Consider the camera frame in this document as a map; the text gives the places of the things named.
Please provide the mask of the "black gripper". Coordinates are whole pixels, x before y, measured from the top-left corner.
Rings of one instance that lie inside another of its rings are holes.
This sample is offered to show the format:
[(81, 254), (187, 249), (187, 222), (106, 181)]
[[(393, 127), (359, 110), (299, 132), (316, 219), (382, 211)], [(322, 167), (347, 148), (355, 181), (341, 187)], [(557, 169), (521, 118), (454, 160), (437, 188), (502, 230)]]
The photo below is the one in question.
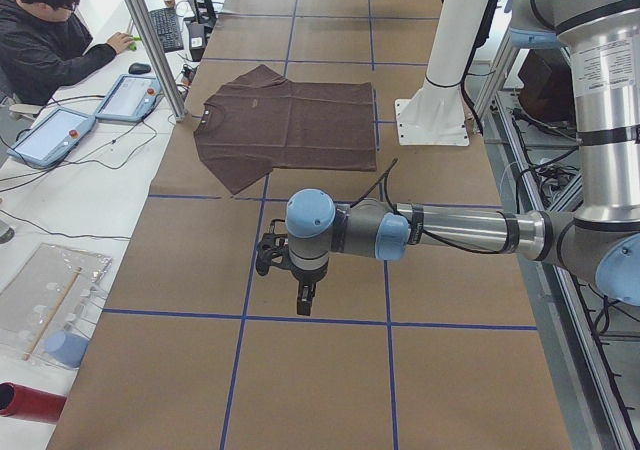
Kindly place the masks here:
[(317, 272), (296, 270), (295, 278), (298, 281), (296, 312), (301, 316), (310, 316), (315, 297)]

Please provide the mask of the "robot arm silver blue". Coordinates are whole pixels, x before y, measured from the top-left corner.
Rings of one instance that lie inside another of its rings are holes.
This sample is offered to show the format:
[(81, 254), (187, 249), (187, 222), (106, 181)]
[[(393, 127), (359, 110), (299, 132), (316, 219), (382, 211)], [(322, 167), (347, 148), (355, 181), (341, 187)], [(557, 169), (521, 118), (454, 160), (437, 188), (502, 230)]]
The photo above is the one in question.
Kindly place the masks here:
[(568, 51), (581, 202), (572, 212), (456, 209), (304, 189), (286, 207), (283, 260), (309, 315), (333, 252), (392, 261), (408, 246), (518, 253), (567, 270), (604, 296), (639, 302), (639, 0), (513, 0), (511, 32), (547, 32)]

